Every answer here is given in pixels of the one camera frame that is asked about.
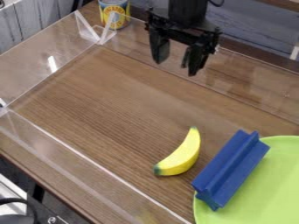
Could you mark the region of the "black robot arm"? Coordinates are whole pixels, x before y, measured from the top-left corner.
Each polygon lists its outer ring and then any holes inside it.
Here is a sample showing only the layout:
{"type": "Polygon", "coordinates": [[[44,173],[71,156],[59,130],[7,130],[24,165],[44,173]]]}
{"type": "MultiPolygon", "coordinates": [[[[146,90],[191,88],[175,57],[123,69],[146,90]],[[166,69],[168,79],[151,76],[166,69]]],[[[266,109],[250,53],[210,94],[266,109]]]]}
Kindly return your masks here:
{"type": "Polygon", "coordinates": [[[182,68],[195,76],[216,52],[220,28],[206,18],[208,4],[220,7],[226,0],[168,0],[168,7],[151,7],[144,29],[150,35],[152,59],[162,64],[170,57],[171,41],[187,45],[182,68]]]}

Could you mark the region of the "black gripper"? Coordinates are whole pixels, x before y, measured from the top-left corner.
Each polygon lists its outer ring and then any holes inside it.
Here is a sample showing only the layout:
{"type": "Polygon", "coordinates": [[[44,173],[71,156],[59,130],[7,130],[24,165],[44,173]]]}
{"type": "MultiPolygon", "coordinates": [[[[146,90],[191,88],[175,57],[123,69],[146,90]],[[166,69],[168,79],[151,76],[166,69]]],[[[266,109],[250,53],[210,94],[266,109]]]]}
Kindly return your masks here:
{"type": "Polygon", "coordinates": [[[146,29],[150,35],[151,54],[156,64],[170,56],[171,41],[187,45],[182,68],[188,68],[192,77],[203,69],[210,51],[216,48],[220,28],[206,18],[208,4],[222,3],[212,0],[168,0],[166,9],[151,7],[147,11],[146,29]]]}

